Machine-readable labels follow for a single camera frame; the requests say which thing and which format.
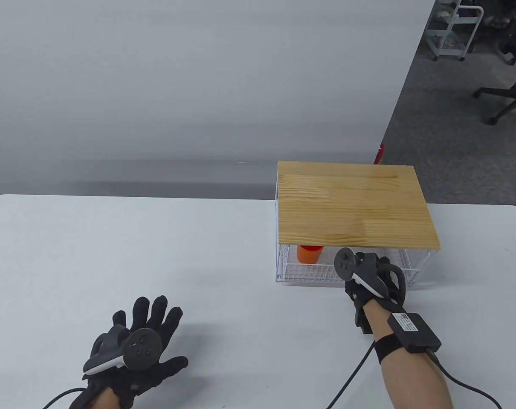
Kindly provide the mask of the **person's left hand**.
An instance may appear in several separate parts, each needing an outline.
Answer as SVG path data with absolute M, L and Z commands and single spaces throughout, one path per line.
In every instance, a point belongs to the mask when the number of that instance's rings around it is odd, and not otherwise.
M 182 315 L 180 307 L 168 308 L 163 295 L 154 302 L 146 297 L 137 298 L 131 327 L 127 326 L 126 313 L 116 312 L 112 327 L 93 343 L 83 366 L 87 387 L 70 407 L 130 409 L 136 397 L 187 368 L 185 356 L 160 362 Z

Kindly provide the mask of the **person's right hand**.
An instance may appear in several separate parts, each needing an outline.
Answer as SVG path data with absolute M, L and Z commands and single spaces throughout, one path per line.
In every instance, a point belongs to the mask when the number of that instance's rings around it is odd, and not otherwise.
M 371 334 L 364 306 L 372 300 L 388 312 L 405 312 L 406 275 L 388 257 L 358 252 L 354 277 L 345 283 L 345 292 L 355 306 L 355 325 L 364 334 Z

